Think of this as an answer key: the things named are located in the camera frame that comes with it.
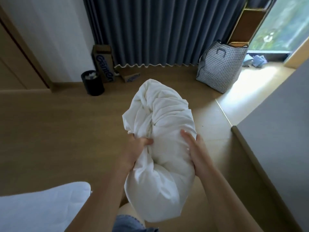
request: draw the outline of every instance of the black trash bin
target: black trash bin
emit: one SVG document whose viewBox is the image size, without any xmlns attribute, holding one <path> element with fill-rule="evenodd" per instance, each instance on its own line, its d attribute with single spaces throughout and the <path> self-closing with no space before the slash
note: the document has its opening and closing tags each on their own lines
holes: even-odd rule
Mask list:
<svg viewBox="0 0 309 232">
<path fill-rule="evenodd" d="M 89 70 L 82 73 L 81 77 L 84 83 L 84 86 L 87 90 L 87 93 L 92 96 L 98 96 L 104 93 L 104 87 L 102 83 L 101 76 L 97 73 L 97 77 L 94 79 L 86 79 L 86 76 L 89 76 L 91 73 L 96 72 L 95 70 Z"/>
</svg>

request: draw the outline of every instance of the glass door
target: glass door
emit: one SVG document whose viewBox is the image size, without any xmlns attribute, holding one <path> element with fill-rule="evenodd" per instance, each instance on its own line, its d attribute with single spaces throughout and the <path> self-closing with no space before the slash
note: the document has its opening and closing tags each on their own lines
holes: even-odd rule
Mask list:
<svg viewBox="0 0 309 232">
<path fill-rule="evenodd" d="M 309 0 L 277 0 L 253 37 L 249 52 L 289 54 L 309 36 Z"/>
</svg>

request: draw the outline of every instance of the forearm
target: forearm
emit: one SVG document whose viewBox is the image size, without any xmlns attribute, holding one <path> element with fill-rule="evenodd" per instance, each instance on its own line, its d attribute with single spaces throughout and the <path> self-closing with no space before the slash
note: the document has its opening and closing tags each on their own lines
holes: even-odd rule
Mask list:
<svg viewBox="0 0 309 232">
<path fill-rule="evenodd" d="M 93 191 L 66 232 L 112 231 L 128 172 L 126 166 L 117 163 L 106 173 L 101 186 Z"/>
<path fill-rule="evenodd" d="M 205 167 L 200 180 L 218 231 L 262 231 L 217 168 Z"/>
</svg>

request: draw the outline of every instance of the floor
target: floor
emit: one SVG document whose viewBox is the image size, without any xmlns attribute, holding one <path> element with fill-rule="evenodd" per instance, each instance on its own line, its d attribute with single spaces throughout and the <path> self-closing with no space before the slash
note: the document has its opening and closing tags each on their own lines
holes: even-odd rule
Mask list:
<svg viewBox="0 0 309 232">
<path fill-rule="evenodd" d="M 142 68 L 141 78 L 105 84 L 90 97 L 81 84 L 54 93 L 0 94 L 0 195 L 39 191 L 73 181 L 93 190 L 126 139 L 122 114 L 149 78 L 172 87 L 189 102 L 197 132 L 215 165 L 264 231 L 290 231 L 257 174 L 214 91 L 195 80 L 196 67 Z M 198 178 L 182 215 L 155 223 L 160 231 L 216 231 Z"/>
<path fill-rule="evenodd" d="M 280 62 L 269 62 L 261 69 L 243 68 L 238 80 L 225 94 L 213 91 L 213 96 L 231 125 L 237 125 L 294 71 Z"/>
</svg>

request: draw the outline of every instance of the white fabric bundle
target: white fabric bundle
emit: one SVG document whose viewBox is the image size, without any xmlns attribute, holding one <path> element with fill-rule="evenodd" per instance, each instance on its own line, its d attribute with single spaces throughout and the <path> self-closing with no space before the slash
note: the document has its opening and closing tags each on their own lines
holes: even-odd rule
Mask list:
<svg viewBox="0 0 309 232">
<path fill-rule="evenodd" d="M 188 145 L 180 136 L 180 129 L 185 129 L 196 137 L 188 102 L 175 90 L 149 79 L 122 118 L 129 133 L 154 140 L 126 179 L 129 202 L 148 222 L 180 216 L 195 176 Z"/>
</svg>

